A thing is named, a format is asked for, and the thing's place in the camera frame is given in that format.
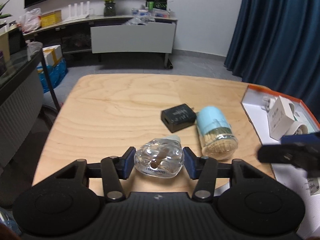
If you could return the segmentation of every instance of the light blue lid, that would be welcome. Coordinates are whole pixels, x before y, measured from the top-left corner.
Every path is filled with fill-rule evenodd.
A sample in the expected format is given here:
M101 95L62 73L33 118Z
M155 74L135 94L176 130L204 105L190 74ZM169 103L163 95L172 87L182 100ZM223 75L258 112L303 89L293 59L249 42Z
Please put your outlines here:
M231 128L220 109L207 106L197 114L197 126L202 136L218 127Z

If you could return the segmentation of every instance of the ribbed black surface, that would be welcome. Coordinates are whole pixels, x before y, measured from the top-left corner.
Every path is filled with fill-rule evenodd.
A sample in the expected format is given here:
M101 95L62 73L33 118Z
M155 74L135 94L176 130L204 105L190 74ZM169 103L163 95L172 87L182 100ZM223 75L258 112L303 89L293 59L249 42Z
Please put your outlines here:
M22 239L45 239L24 234ZM209 204L197 203L186 193L131 193L119 203L107 204L89 226L63 240L202 240L260 239L246 236L223 224ZM294 233L271 237L298 240Z

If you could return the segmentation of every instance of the blue curtain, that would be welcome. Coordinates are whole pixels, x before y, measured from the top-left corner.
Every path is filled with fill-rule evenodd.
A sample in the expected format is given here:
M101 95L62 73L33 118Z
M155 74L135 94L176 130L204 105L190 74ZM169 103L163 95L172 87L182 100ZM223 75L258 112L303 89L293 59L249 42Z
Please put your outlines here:
M320 119L320 0L242 0L225 66Z

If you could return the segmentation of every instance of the black charger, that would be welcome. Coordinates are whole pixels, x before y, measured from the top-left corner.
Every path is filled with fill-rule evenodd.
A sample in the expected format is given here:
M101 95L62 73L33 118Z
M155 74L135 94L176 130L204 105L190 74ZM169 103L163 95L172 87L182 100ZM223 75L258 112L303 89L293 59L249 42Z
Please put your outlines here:
M193 125L196 118L196 113L187 104L161 111L161 121L172 133Z

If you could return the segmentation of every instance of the tv cabinet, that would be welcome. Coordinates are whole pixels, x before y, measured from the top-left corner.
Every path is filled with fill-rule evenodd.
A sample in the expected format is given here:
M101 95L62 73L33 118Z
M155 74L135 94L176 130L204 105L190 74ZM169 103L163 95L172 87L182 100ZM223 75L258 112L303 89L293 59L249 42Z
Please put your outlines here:
M101 54L108 52L162 53L164 67L172 68L168 57L172 52L177 19L155 17L156 22L147 25L122 25L131 18L132 15L89 16L40 28L24 37L40 41L44 46L60 44L63 54L91 51L98 54L99 61ZM70 44L68 40L79 33L87 38L87 44Z

